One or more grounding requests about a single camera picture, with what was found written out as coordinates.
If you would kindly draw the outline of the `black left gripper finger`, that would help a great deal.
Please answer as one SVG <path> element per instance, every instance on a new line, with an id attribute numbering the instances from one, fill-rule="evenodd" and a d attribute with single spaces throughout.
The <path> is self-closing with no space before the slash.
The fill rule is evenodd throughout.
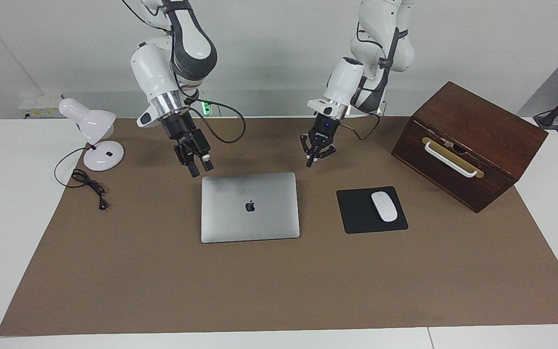
<path id="1" fill-rule="evenodd" d="M 300 135 L 301 145 L 302 145 L 303 151 L 304 151 L 304 153 L 306 154 L 306 157 L 307 157 L 306 167 L 310 168 L 310 167 L 312 167 L 312 164 L 314 163 L 314 161 L 316 159 L 316 146 L 309 144 L 308 139 L 309 139 L 309 137 L 308 137 L 307 134 L 301 134 Z"/>
<path id="2" fill-rule="evenodd" d="M 336 152 L 336 148 L 334 144 L 330 144 L 326 147 L 315 146 L 314 148 L 314 161 L 318 161 L 318 159 L 323 159 L 329 155 L 332 155 Z"/>

